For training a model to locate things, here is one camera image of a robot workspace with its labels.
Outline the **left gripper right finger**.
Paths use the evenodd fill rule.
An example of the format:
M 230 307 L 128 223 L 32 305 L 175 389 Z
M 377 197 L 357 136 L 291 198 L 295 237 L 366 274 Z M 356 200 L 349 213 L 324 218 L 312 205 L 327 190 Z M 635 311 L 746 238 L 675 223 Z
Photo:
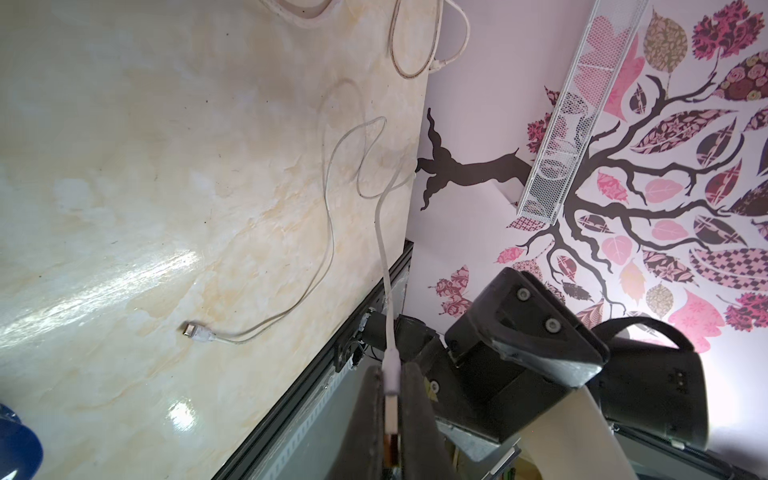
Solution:
M 456 479 L 456 471 L 426 393 L 425 377 L 413 362 L 402 367 L 400 414 L 403 478 Z

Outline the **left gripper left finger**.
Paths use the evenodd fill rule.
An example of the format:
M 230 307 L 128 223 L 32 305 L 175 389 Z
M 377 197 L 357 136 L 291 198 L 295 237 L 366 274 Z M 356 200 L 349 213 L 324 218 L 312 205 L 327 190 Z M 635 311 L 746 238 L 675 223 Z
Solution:
M 383 379 L 379 366 L 366 369 L 340 450 L 326 479 L 379 480 L 384 457 Z

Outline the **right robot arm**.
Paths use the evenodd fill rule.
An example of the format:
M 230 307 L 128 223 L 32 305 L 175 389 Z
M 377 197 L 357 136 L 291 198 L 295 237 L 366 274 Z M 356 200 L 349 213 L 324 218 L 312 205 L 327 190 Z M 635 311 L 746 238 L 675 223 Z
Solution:
M 362 340 L 383 359 L 365 374 L 333 479 L 453 479 L 457 453 L 504 462 L 576 392 L 599 428 L 707 442 L 703 367 L 682 332 L 646 316 L 589 327 L 529 272 L 501 270 L 446 333 L 377 313 Z

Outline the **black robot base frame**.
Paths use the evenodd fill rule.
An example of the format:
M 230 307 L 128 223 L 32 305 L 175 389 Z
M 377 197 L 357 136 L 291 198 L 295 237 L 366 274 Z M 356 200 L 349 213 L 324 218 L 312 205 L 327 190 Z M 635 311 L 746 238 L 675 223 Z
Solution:
M 379 281 L 340 324 L 330 340 L 291 384 L 260 423 L 249 433 L 215 479 L 255 479 L 263 471 L 275 474 L 271 465 L 288 446 L 300 441 L 299 432 L 310 425 L 309 418 L 324 408 L 338 384 L 353 369 L 354 351 L 364 316 L 383 305 L 383 282 Z

